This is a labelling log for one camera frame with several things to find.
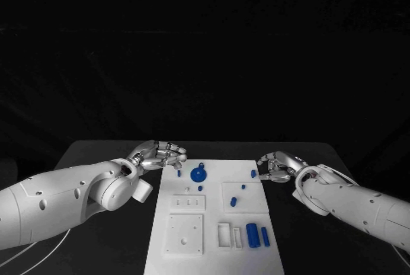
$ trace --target robotic hand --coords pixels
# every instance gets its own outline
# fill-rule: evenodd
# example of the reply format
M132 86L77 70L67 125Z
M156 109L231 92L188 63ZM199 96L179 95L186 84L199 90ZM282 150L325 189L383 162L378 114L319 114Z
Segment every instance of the robotic hand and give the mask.
M178 170L186 150L172 143L142 143L126 159L41 173L0 191L0 250L42 241L129 199L142 203L152 186L140 179L150 170Z
M264 155L269 174L261 180L285 183L296 177L295 198L322 216L329 213L383 241L410 252L410 203L361 187L325 165L309 166L286 152Z

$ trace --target white cable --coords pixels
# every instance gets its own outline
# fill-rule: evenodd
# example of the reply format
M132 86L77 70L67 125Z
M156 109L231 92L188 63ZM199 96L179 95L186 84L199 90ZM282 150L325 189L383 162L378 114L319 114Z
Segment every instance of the white cable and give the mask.
M29 247L26 247L9 260L6 260L2 264L0 264L0 268L16 258L19 257L30 248L32 246L36 244L36 242L33 244L29 245Z
M350 177L347 177L341 172L338 172L334 168L331 168L341 176L344 176L351 182L352 182L352 184L355 184L355 185L358 185L357 184L357 182L350 178ZM404 259L404 257L402 256L402 254L400 254L400 252L399 252L399 250L397 250L397 248L396 248L396 246L394 245L391 245L393 246L393 248L394 248L394 250L396 250L396 252L397 252L397 254L399 254L399 256L400 256L400 258L402 258L402 260L403 260L403 262L406 263L406 265L409 266L409 268L410 268L410 263L407 262L407 260Z
M51 251L49 255L48 255L48 256L41 260L41 262L39 262L30 269L28 269L20 275L26 274L26 273L48 259L48 257L51 256L51 254L54 253L54 251L58 249L59 245L62 244L62 242L64 242L64 240L65 240L65 238L67 238L69 232L71 232L71 229L67 231L67 235L64 236L62 241L59 242L58 246L56 246L56 247L54 248L54 250Z

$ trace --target dark gray table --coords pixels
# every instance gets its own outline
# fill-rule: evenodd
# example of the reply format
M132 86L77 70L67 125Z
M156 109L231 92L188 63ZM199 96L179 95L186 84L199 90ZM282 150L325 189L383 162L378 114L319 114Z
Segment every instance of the dark gray table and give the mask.
M56 169L124 158L143 141L87 140L72 144ZM309 164L329 165L350 175L334 148L325 143L179 142L189 159L259 159L289 151ZM130 199L116 212L104 212L71 230L54 255L29 274L143 274L155 220L162 171L143 179L153 185L142 204ZM391 245L341 222L315 214L292 197L295 182L264 182L273 230L286 275L293 274L410 274ZM25 271L48 255L64 234L39 242L2 274ZM0 251L0 262L22 247Z

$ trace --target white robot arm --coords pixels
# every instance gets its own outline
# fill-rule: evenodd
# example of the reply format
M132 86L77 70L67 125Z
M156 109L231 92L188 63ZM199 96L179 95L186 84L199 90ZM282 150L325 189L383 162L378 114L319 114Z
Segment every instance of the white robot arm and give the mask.
M285 183L296 177L293 196L322 216L329 213L361 231L410 252L410 203L361 187L325 165L309 166L286 152L264 155L269 174L261 180Z
M185 153L172 143L152 140L127 159L41 173L2 190L0 250L56 236L132 197L143 203L152 186L140 175L166 165L178 170Z

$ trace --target blue knob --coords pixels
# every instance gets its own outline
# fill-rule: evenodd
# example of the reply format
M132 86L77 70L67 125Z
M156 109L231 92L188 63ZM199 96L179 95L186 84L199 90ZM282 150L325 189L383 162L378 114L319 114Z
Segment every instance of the blue knob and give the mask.
M202 182L207 178L207 172L205 172L205 169L204 169L204 164L199 163L199 167L192 169L192 172L191 172L191 179L195 181L195 182Z
M233 197L233 199L231 199L231 206L235 207L235 205L237 205L237 198Z

